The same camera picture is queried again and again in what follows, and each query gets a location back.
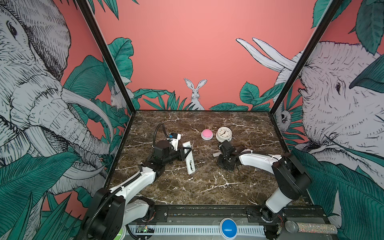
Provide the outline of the white remote control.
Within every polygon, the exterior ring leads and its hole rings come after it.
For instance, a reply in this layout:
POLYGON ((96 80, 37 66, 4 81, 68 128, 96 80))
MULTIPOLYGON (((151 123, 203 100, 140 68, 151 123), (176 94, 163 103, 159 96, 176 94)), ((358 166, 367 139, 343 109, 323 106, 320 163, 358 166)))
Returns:
MULTIPOLYGON (((192 148, 191 142, 188 141, 188 142, 183 143, 183 147, 191 147, 192 148)), ((193 174, 196 171, 194 158, 193 158, 193 152, 191 153, 191 155, 188 158, 185 159, 185 162, 186 162, 188 174, 189 175, 193 174)))

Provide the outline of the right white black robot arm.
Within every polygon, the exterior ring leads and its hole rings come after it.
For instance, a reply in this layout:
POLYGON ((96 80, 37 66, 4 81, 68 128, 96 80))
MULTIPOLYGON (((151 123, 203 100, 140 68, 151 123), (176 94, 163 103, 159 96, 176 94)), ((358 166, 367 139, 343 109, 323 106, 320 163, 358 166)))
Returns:
POLYGON ((312 177, 293 154, 263 155, 243 146, 233 146, 224 141, 213 154, 223 170, 233 172, 238 166, 253 167, 272 174, 278 188, 260 206, 258 215, 266 223, 271 223, 282 214, 291 202, 306 194, 312 184, 312 177))

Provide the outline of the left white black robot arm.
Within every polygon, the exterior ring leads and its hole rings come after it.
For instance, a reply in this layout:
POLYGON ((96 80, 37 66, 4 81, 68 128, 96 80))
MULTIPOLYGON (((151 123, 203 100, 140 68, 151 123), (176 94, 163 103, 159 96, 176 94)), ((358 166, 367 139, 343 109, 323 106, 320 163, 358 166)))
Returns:
POLYGON ((173 161, 185 161, 191 157, 192 146, 185 142, 174 149, 169 140, 155 144, 147 160, 140 164, 139 171, 111 189, 99 189, 81 223, 77 240, 113 240, 122 227, 137 219, 146 222, 154 216, 153 202, 135 196, 157 180, 165 166, 173 161))

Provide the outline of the pink push button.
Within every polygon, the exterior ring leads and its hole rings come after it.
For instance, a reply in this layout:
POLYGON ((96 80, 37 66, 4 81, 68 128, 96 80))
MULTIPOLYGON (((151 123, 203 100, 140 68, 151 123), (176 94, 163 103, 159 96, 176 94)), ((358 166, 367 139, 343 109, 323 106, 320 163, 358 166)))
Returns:
POLYGON ((205 129, 201 132, 201 137, 205 141, 211 140, 213 136, 213 132, 210 129, 205 129))

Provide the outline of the white round alarm clock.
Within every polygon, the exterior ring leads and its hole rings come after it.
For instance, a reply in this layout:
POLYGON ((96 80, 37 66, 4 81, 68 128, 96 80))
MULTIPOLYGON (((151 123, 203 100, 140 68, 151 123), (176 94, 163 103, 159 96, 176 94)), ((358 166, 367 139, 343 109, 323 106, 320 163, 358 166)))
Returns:
POLYGON ((216 139, 222 143, 224 141, 230 142, 232 140, 233 133, 228 127, 220 127, 216 132, 216 139))

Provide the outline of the blue push button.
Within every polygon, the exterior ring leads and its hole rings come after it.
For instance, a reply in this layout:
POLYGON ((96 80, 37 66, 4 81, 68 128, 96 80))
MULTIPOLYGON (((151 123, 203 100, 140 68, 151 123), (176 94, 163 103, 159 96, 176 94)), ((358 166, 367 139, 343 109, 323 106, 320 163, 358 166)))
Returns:
POLYGON ((234 240, 238 234, 238 227, 231 218, 222 219, 219 226, 220 234, 226 240, 234 240))

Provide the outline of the small green circuit board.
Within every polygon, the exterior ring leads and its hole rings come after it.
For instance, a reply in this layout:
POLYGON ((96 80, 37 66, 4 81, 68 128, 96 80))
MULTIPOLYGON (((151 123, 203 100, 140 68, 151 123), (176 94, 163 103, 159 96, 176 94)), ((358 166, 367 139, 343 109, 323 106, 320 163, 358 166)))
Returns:
POLYGON ((154 226, 142 225, 137 227, 138 234, 153 234, 155 232, 154 226))

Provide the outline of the glittery silver microphone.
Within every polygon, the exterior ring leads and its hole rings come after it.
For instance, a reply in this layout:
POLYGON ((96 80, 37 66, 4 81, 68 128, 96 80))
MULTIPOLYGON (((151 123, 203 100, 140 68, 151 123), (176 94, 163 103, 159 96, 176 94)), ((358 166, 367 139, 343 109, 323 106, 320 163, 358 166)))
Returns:
POLYGON ((301 223, 286 221, 285 228, 289 233, 312 233, 336 235, 338 229, 331 224, 301 223))

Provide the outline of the green push button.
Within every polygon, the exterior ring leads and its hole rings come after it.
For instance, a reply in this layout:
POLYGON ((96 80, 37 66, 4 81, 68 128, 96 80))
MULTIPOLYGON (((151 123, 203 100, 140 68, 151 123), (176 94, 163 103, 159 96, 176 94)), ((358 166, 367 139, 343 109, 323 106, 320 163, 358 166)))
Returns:
POLYGON ((124 240, 127 234, 126 227, 122 227, 114 240, 124 240))

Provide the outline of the black front mounting rail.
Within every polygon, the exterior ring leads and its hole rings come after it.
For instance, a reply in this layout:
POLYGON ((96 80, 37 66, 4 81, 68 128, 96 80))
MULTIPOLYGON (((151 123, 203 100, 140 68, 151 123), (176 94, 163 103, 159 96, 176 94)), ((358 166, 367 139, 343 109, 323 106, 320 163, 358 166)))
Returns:
MULTIPOLYGON (((153 216, 147 221, 150 224, 170 223, 171 221, 197 221, 197 220, 221 220, 231 218, 233 220, 245 220, 246 223, 267 222, 262 219, 258 205, 154 205, 153 216)), ((287 206, 271 219, 272 223, 281 223, 287 220, 306 223, 326 223, 330 221, 320 206, 287 206)))

